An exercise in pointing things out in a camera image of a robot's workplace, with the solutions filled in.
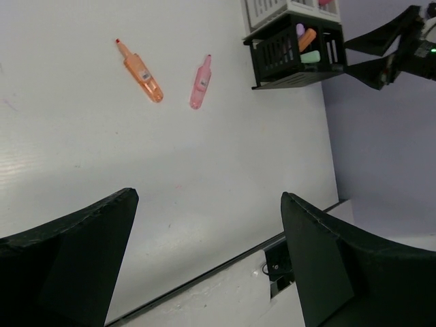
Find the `cable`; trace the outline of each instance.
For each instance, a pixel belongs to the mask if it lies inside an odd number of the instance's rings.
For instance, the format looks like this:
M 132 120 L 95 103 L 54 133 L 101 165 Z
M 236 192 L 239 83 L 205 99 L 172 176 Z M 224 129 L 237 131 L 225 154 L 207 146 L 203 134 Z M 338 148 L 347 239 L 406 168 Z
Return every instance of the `cable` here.
M 265 264 L 262 266 L 262 272 L 266 275 L 266 276 L 283 276 L 283 275 L 290 275 L 290 274 L 292 274 L 292 273 L 294 273 L 294 270 L 293 269 L 291 269 L 291 270 L 287 270 L 287 271 L 282 271 L 282 272 L 279 272 L 279 271 L 277 271 L 277 272 L 266 272 L 265 271 L 265 267 L 267 266 L 267 262 L 265 262 Z

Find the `robotic arm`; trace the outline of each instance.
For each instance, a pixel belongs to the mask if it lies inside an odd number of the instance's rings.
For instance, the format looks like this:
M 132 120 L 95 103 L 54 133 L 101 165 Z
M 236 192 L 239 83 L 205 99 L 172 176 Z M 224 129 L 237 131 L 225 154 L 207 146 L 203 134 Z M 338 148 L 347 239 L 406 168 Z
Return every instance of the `robotic arm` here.
M 401 72 L 436 80 L 436 3 L 420 15 L 421 7 L 411 5 L 388 24 L 345 43 L 351 50 L 382 57 L 397 37 L 397 50 L 387 57 L 345 68 L 345 73 L 373 89 L 393 83 Z

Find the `purple wall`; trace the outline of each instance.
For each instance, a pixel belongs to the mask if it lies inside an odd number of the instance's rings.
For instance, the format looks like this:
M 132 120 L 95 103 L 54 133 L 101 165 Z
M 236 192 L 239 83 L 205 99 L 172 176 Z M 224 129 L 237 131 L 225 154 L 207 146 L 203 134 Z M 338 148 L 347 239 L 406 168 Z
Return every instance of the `purple wall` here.
M 345 39 L 428 3 L 340 0 Z M 374 91 L 339 76 L 323 89 L 339 195 L 353 200 L 356 223 L 382 236 L 436 232 L 436 82 L 404 73 Z

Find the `white table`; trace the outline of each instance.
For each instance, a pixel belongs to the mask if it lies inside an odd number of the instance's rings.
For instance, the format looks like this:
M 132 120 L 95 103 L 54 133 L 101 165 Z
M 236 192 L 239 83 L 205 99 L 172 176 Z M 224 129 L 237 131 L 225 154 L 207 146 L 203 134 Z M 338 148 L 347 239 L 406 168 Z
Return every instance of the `white table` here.
M 280 233 L 282 191 L 337 202 L 321 86 L 252 91 L 242 36 L 236 0 L 0 3 L 0 236 L 135 187 L 108 321 Z M 117 37 L 161 104 L 124 68 Z

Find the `black device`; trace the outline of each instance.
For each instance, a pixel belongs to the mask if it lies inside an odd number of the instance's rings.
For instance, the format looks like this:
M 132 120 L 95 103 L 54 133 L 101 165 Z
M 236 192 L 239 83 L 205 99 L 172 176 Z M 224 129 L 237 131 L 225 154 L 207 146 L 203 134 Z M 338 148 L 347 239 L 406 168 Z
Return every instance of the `black device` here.
M 436 326 L 436 252 L 370 234 L 284 193 L 281 214 L 307 327 Z
M 123 189 L 1 238 L 0 326 L 104 326 L 137 205 Z
M 345 73 L 373 89 L 393 83 L 401 72 L 436 80 L 436 5 L 426 11 L 411 5 L 388 24 L 345 43 L 351 50 L 383 56 L 399 37 L 397 50 L 387 57 L 345 67 Z

